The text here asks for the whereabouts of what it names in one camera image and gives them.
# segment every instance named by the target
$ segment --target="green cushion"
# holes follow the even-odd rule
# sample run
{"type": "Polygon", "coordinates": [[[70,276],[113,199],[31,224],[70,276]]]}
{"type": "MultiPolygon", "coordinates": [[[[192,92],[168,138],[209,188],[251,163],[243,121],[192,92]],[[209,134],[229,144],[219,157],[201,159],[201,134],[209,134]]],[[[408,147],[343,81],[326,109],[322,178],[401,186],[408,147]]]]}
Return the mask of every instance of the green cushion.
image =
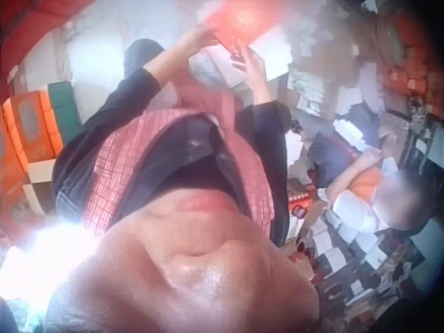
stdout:
{"type": "Polygon", "coordinates": [[[69,104],[54,108],[54,115],[63,145],[66,145],[80,132],[82,127],[78,120],[77,106],[69,104]]]}
{"type": "Polygon", "coordinates": [[[70,82],[51,83],[48,85],[48,93],[52,108],[76,103],[70,82]]]}

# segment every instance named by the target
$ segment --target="pink plaid shirt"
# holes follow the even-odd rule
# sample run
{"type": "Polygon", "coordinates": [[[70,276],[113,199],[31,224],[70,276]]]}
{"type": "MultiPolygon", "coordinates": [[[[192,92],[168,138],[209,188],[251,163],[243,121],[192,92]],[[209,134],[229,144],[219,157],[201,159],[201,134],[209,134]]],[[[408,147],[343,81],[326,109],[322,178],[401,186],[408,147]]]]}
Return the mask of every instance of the pink plaid shirt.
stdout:
{"type": "Polygon", "coordinates": [[[208,91],[185,73],[178,75],[175,86],[181,100],[186,100],[187,105],[195,105],[196,109],[144,112],[114,131],[105,140],[96,157],[96,180],[80,223],[96,236],[102,235],[145,150],[149,150],[156,139],[175,122],[184,117],[208,114],[216,118],[221,136],[239,168],[253,221],[269,237],[275,213],[270,186],[260,157],[234,131],[233,95],[230,92],[217,94],[208,91]]]}

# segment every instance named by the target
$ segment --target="red envelope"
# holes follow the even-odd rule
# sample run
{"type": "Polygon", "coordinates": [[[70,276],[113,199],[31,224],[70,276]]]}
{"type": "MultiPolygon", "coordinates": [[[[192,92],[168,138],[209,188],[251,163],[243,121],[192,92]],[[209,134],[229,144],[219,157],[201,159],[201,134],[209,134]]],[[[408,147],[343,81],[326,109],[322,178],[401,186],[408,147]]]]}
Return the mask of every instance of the red envelope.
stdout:
{"type": "Polygon", "coordinates": [[[279,22],[283,2],[227,0],[204,23],[215,29],[218,41],[234,54],[238,39],[249,45],[279,22]]]}

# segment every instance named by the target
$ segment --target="lips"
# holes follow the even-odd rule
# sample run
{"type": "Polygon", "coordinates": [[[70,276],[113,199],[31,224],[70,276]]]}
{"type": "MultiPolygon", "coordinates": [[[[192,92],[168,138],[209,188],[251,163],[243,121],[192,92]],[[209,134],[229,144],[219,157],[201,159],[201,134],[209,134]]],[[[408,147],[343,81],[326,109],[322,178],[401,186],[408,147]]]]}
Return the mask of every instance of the lips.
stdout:
{"type": "Polygon", "coordinates": [[[221,191],[199,190],[184,198],[177,210],[179,212],[213,212],[217,210],[238,212],[239,208],[229,195],[221,191]]]}

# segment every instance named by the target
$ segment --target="person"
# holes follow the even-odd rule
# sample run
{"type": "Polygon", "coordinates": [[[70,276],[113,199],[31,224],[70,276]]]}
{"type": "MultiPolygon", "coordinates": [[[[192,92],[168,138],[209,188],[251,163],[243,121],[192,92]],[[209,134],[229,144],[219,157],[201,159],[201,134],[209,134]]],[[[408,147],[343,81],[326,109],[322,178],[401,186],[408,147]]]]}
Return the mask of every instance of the person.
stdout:
{"type": "Polygon", "coordinates": [[[316,290],[277,247],[288,231],[282,106],[245,46],[249,123],[239,120],[245,110],[232,112],[231,94],[190,78],[188,58],[213,42],[197,28],[166,51],[131,46],[126,79],[60,154],[59,213],[81,215],[102,238],[54,293],[46,332],[295,332],[319,323],[316,290]],[[179,102],[145,111],[169,81],[179,102]]]}
{"type": "Polygon", "coordinates": [[[417,233],[433,212],[435,190],[417,172],[398,170],[393,157],[396,136],[383,126],[379,135],[382,149],[369,148],[356,159],[335,143],[325,142],[326,137],[315,138],[310,146],[312,156],[323,161],[322,169],[334,165],[330,173],[321,172],[324,188],[318,195],[345,224],[359,232],[394,228],[417,233]],[[321,153],[328,148],[328,154],[321,153]]]}

